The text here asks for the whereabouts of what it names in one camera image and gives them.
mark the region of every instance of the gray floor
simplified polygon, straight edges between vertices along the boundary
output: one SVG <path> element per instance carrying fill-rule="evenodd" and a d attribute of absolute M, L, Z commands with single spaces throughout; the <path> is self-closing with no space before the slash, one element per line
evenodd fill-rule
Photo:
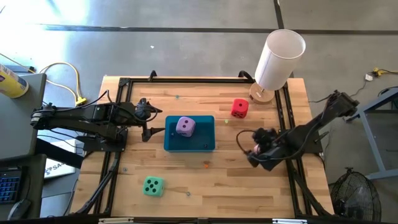
<path fill-rule="evenodd" d="M 280 0 L 280 6 L 288 29 L 398 29 L 395 0 Z M 149 75 L 151 70 L 161 76 L 235 77 L 240 70 L 254 74 L 267 34 L 65 32 L 43 31 L 34 24 L 277 28 L 272 0 L 8 2 L 0 14 L 1 52 L 37 68 L 58 61 L 72 63 L 81 74 L 82 94 L 89 100 L 98 96 L 104 75 Z M 295 77 L 305 79 L 310 100 L 335 89 L 353 94 L 373 67 L 398 70 L 396 35 L 304 35 L 304 39 L 307 50 Z M 3 58 L 0 63 L 9 64 Z M 75 88 L 75 75 L 67 66 L 51 68 L 48 76 Z M 381 89 L 397 84 L 398 76 L 383 75 L 367 83 L 354 98 L 366 104 Z M 44 100 L 73 106 L 72 95 L 53 85 L 46 86 Z M 323 103 L 311 104 L 313 115 L 322 108 Z M 377 171 L 360 120 L 345 124 L 337 119 L 325 131 L 330 128 L 331 141 L 325 153 L 329 182 L 344 174 L 347 166 L 363 174 Z M 387 156 L 388 161 L 398 159 L 398 153 Z M 70 192 L 74 178 L 71 175 L 46 184 L 43 217 L 63 213 L 69 196 L 64 193 Z M 373 182 L 382 202 L 382 220 L 396 222 L 398 177 Z M 48 206 L 53 202 L 59 202 L 59 208 Z"/>

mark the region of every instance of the fan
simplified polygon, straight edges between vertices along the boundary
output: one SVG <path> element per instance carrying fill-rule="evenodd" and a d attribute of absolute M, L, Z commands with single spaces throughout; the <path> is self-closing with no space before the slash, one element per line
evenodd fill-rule
<path fill-rule="evenodd" d="M 372 182 L 353 168 L 347 168 L 331 190 L 335 213 L 341 217 L 381 221 L 379 194 Z"/>

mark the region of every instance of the blue tray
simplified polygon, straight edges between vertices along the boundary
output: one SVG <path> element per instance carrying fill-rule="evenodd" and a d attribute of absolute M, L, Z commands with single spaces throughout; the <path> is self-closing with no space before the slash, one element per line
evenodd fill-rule
<path fill-rule="evenodd" d="M 167 116 L 164 149 L 169 152 L 211 152 L 216 147 L 215 119 L 213 116 L 186 116 L 196 122 L 195 130 L 187 138 L 175 132 L 182 116 Z"/>

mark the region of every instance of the spray can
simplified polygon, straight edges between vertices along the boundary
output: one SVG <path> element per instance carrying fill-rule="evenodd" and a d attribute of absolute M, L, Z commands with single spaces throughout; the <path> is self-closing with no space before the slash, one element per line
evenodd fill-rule
<path fill-rule="evenodd" d="M 18 98 L 26 93 L 29 84 L 10 69 L 0 64 L 0 93 Z"/>

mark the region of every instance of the wooden table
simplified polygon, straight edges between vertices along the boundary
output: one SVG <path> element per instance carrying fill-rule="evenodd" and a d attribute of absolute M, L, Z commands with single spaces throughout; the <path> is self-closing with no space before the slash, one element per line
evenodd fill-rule
<path fill-rule="evenodd" d="M 105 76 L 100 93 L 109 90 L 115 100 L 119 78 Z M 305 124 L 312 116 L 304 80 L 290 78 L 288 85 L 295 122 L 297 125 Z M 286 164 L 281 162 L 271 172 L 261 166 L 252 168 L 235 141 L 236 134 L 242 129 L 279 129 L 275 99 L 266 105 L 254 104 L 248 95 L 250 86 L 230 83 L 134 84 L 134 104 L 146 97 L 152 105 L 163 110 L 148 127 L 164 127 L 168 115 L 213 115 L 216 118 L 216 149 L 212 153 L 169 153 L 163 149 L 164 132 L 152 136 L 149 142 L 141 142 L 141 128 L 129 128 L 112 216 L 293 217 Z M 235 98 L 249 102 L 248 115 L 244 119 L 229 114 Z M 104 97 L 99 103 L 106 102 Z M 250 134 L 244 133 L 239 138 L 246 149 L 254 146 Z M 95 152 L 83 161 L 72 212 L 81 208 L 98 186 L 103 157 L 103 152 Z M 303 164 L 308 187 L 325 209 L 333 212 L 321 160 L 306 154 Z M 165 179 L 162 197 L 149 197 L 142 193 L 143 181 L 148 175 Z M 304 212 L 300 190 L 298 195 Z M 108 189 L 105 189 L 103 208 L 107 197 Z"/>

